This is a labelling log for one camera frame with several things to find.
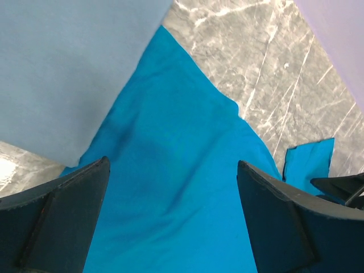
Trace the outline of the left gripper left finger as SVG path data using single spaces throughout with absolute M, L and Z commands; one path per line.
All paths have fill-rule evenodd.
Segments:
M 1 272 L 82 272 L 109 176 L 104 156 L 1 198 Z

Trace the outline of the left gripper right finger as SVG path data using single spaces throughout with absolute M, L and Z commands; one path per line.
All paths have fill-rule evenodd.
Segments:
M 258 272 L 362 272 L 363 210 L 240 161 L 237 184 Z

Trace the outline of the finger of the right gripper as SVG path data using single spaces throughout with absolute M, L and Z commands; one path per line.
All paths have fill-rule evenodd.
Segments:
M 363 173 L 343 177 L 315 178 L 311 184 L 326 201 L 363 210 Z

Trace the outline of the bright blue t shirt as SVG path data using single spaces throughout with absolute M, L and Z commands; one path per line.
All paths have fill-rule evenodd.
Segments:
M 110 179 L 85 272 L 255 272 L 237 187 L 244 160 L 311 194 L 334 139 L 290 148 L 280 173 L 238 106 L 159 27 L 92 144 Z

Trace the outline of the folded grey-blue t shirt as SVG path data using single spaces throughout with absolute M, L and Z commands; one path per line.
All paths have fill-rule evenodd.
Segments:
M 1 141 L 78 164 L 171 1 L 2 1 Z

